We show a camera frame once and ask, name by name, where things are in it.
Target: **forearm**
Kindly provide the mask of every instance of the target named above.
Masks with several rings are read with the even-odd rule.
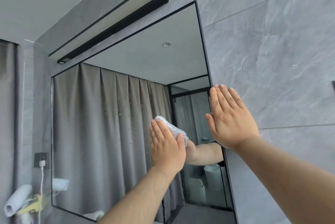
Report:
[[[223,161],[221,146],[217,143],[196,146],[195,154],[186,163],[197,166],[212,165]]]
[[[333,223],[335,176],[263,141],[234,149],[264,184],[293,224]]]
[[[174,176],[153,167],[99,224],[152,223]]]

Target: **recessed ceiling light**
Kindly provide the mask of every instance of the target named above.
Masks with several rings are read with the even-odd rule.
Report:
[[[171,42],[164,42],[163,44],[162,44],[162,46],[164,46],[164,47],[168,47],[168,46],[170,46],[171,45]]]

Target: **black wall fixture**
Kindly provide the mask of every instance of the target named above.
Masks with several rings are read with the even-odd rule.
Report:
[[[169,0],[124,0],[72,39],[49,54],[49,58],[64,64],[109,36],[121,31]]]

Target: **black sleeve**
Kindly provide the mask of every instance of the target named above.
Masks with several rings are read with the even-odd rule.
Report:
[[[222,150],[222,156],[224,157],[224,148],[221,146],[221,150]],[[220,167],[224,167],[225,166],[225,162],[224,162],[224,160],[223,161],[221,161],[221,162],[219,162],[219,163],[217,163]]]

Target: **shower door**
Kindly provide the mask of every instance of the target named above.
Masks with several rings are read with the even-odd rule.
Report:
[[[195,146],[214,141],[205,119],[205,114],[211,112],[209,87],[172,94],[171,100],[175,125],[186,132]],[[195,166],[186,163],[181,176],[186,203],[231,210],[224,167],[217,164]]]

